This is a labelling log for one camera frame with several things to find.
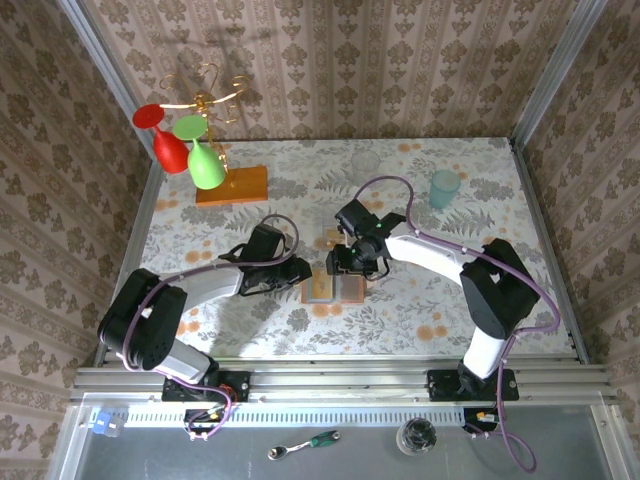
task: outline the floral tablecloth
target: floral tablecloth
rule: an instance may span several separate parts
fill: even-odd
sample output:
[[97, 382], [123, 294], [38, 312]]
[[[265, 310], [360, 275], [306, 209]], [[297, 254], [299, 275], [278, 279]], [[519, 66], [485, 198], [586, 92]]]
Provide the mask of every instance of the floral tablecloth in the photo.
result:
[[[424, 229], [480, 247], [509, 240], [534, 279], [553, 291], [511, 150], [505, 139], [411, 139], [241, 142], [227, 144], [231, 166], [266, 165], [269, 200], [196, 208], [188, 173], [167, 176], [146, 240], [142, 266], [175, 272], [204, 265], [249, 238], [269, 213], [291, 217], [301, 231], [298, 255], [323, 266], [322, 219], [357, 190], [352, 154], [373, 150], [378, 174], [409, 179], [416, 190], [412, 216]], [[429, 179], [438, 169], [458, 172], [462, 186], [444, 210], [429, 205]], [[404, 186], [372, 186], [361, 199], [382, 217], [403, 212]], [[291, 228], [278, 223], [287, 235]], [[551, 321], [538, 302], [527, 325]], [[392, 274], [369, 284], [363, 305], [303, 305], [300, 288], [280, 294], [235, 296], [184, 313], [182, 341], [216, 356], [309, 354], [462, 355], [473, 333], [462, 289], [423, 268], [392, 263]], [[564, 326], [553, 335], [519, 341], [515, 353], [571, 353]]]

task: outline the patterned wallpaper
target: patterned wallpaper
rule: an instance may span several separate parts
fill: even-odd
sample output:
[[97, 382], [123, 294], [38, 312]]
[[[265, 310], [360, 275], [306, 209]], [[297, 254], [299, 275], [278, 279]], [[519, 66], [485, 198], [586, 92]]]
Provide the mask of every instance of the patterned wallpaper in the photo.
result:
[[216, 131], [227, 140], [509, 136], [576, 5], [83, 2], [141, 104], [185, 100], [159, 82], [201, 82], [202, 62], [252, 77], [242, 121]]
[[43, 478], [150, 166], [55, 2], [0, 1], [0, 478]]
[[528, 154], [589, 353], [640, 453], [640, 2], [609, 1]]

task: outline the gray floor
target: gray floor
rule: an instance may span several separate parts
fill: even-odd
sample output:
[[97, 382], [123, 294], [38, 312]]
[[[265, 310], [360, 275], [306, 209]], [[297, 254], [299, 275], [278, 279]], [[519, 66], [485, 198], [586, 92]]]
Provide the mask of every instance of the gray floor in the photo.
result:
[[[595, 425], [583, 408], [515, 408], [509, 426], [532, 446], [538, 479], [610, 478]], [[191, 442], [179, 429], [127, 429], [118, 438], [90, 435], [79, 479], [351, 480], [530, 479], [512, 463], [499, 438], [471, 441], [461, 429], [439, 432], [435, 448], [403, 455], [395, 428], [342, 428], [330, 447], [273, 462], [270, 447], [294, 445], [318, 428], [228, 428], [208, 442]]]

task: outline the blue plastic cup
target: blue plastic cup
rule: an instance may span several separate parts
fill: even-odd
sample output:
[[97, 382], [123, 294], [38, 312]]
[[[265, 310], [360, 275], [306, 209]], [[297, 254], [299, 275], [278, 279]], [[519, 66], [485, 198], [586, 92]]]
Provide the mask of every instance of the blue plastic cup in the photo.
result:
[[433, 208], [443, 209], [460, 189], [460, 177], [451, 170], [438, 170], [431, 178], [429, 203]]

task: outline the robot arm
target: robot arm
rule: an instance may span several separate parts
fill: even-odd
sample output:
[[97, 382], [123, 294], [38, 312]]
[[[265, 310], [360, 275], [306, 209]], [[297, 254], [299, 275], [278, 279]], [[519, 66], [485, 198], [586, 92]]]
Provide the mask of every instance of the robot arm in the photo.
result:
[[[283, 290], [311, 277], [309, 264], [296, 255], [277, 264], [261, 265], [281, 258], [284, 245], [282, 232], [261, 223], [246, 244], [215, 260], [219, 266], [227, 264], [224, 268], [185, 275], [164, 285], [133, 330], [128, 346], [129, 363], [192, 385], [217, 386], [220, 383], [217, 362], [175, 338], [180, 317], [184, 311], [208, 300]], [[123, 354], [124, 338], [138, 306], [161, 282], [161, 277], [169, 276], [172, 274], [155, 275], [142, 268], [129, 276], [98, 329], [100, 339], [117, 354]]]
[[[417, 238], [404, 216], [390, 213], [379, 219], [352, 200], [336, 214], [344, 232], [356, 238], [350, 247], [337, 245], [327, 257], [330, 275], [360, 274], [372, 279], [378, 259], [405, 261], [434, 271], [460, 285], [476, 324], [471, 344], [458, 367], [461, 386], [482, 390], [496, 371], [507, 339], [531, 312], [539, 296], [527, 285], [489, 262], [462, 255]], [[529, 276], [511, 245], [500, 239], [484, 247], [485, 253]], [[494, 281], [492, 276], [499, 276]]]

